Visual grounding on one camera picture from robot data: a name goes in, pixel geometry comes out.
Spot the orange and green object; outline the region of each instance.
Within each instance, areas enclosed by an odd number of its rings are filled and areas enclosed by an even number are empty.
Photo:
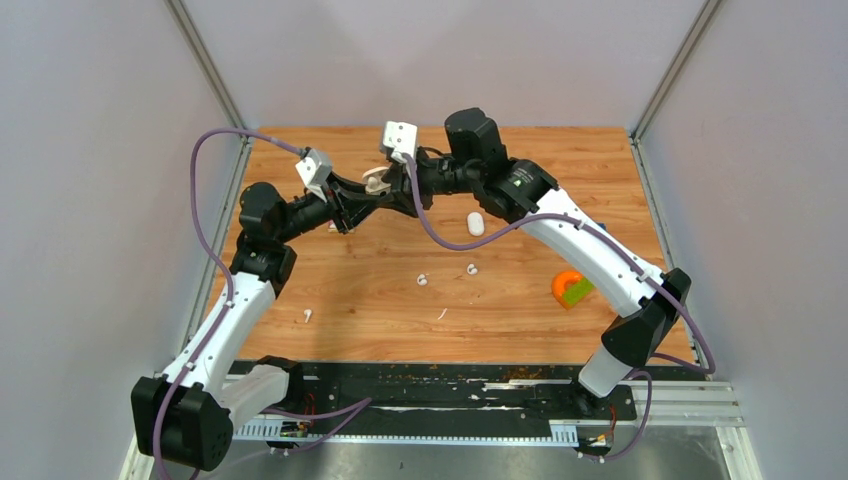
[[[551,293],[560,305],[571,309],[588,295],[595,286],[580,272],[566,270],[559,272],[551,282]]]

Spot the cable connector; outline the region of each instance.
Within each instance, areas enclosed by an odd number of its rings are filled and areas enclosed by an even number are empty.
[[[406,157],[415,158],[418,149],[418,127],[405,122],[386,122],[383,127],[383,141],[380,152],[392,160],[406,165]]]

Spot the metal corner frame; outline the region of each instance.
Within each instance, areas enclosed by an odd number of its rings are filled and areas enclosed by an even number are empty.
[[[198,32],[197,26],[195,26],[194,21],[191,19],[185,2],[183,0],[164,0],[164,2],[171,15],[173,15],[174,22],[179,27],[180,32],[182,32],[186,45],[191,50],[191,53],[197,60],[198,66],[203,71],[203,75],[209,82],[209,87],[215,94],[215,98],[221,104],[221,109],[227,116],[230,125],[236,128],[247,128],[244,118],[242,118],[236,107],[235,101],[233,101],[230,92],[227,90],[226,85],[224,85],[221,74],[215,67],[215,62],[212,61],[212,56],[203,43],[203,38],[201,38],[200,32]]]
[[[722,3],[723,0],[704,1],[701,10],[695,16],[694,23],[683,39],[683,43],[681,43],[680,48],[678,48],[677,53],[671,60],[671,64],[668,66],[659,85],[657,85],[657,89],[654,91],[653,96],[651,96],[651,100],[648,101],[648,105],[645,107],[642,116],[639,117],[639,121],[630,135],[634,142],[639,143],[645,136],[645,132],[651,126],[651,122],[656,117],[678,75],[686,65],[686,61],[689,60],[689,56],[695,49],[698,41],[703,37],[704,32],[709,27],[710,22]]]

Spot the wooden table surface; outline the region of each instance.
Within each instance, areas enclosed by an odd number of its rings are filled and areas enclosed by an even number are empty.
[[[380,128],[263,128],[297,146],[327,152],[334,171],[360,180],[386,165]],[[595,221],[634,253],[663,266],[626,134],[617,128],[501,128],[511,156],[539,163]],[[447,150],[441,127],[422,128],[421,145]],[[296,157],[257,141],[243,187],[270,182],[284,198],[302,195]],[[482,209],[470,195],[436,197],[428,218],[449,241],[474,239],[465,217]],[[223,257],[229,265],[240,231],[238,209]],[[505,225],[483,214],[486,231]],[[554,275],[571,267],[517,231],[469,252],[436,245],[417,219],[378,211],[353,234],[320,227],[290,245],[298,259],[291,279],[259,320],[240,358],[373,362],[582,363],[615,313],[598,291],[571,310],[550,293]],[[474,263],[479,273],[466,273]],[[427,274],[429,283],[416,278]],[[223,288],[217,279],[213,296]],[[314,312],[304,323],[305,309]],[[678,323],[661,351],[691,360]]]

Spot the white wall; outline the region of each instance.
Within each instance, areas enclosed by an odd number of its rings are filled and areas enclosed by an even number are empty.
[[[246,121],[635,126],[703,0],[188,0]]]
[[[224,116],[161,1],[0,3],[0,470],[115,478],[203,256],[188,159]],[[235,139],[204,150],[212,228]]]
[[[725,2],[645,146],[766,479],[844,478],[848,3]]]

